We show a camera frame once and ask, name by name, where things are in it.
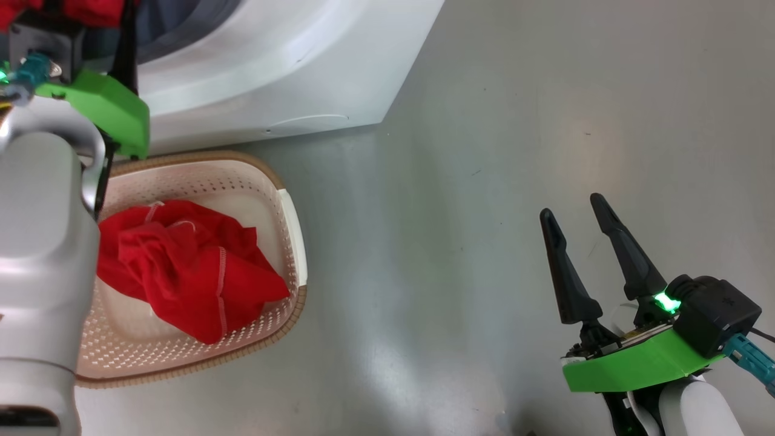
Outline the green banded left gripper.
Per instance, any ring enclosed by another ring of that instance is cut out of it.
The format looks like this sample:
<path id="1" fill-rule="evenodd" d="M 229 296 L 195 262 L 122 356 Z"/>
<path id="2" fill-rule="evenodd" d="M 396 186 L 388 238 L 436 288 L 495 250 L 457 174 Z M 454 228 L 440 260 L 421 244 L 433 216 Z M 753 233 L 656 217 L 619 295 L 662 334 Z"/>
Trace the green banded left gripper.
<path id="1" fill-rule="evenodd" d="M 83 70 L 69 85 L 46 83 L 42 132 L 63 141 L 58 155 L 74 177 L 74 197 L 99 216 L 116 155 L 142 160 L 150 147 L 150 110 L 138 96 L 136 1 L 126 0 L 109 76 Z"/>

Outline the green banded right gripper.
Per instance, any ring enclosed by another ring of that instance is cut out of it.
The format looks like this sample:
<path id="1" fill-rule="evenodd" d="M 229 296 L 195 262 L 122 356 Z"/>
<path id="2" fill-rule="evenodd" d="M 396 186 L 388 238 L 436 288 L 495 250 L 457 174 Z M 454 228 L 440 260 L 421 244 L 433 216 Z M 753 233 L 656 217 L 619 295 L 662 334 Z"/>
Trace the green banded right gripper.
<path id="1" fill-rule="evenodd" d="M 599 322 L 602 309 L 591 298 L 567 254 L 567 240 L 553 212 L 539 221 L 560 321 L 581 324 L 579 344 L 562 358 L 562 374 L 572 392 L 628 392 L 684 378 L 720 360 L 703 358 L 674 331 L 680 303 L 661 293 L 667 282 L 627 226 L 600 193 L 590 195 L 598 225 L 611 241 L 629 301 L 655 296 L 648 308 L 664 319 L 625 334 Z"/>

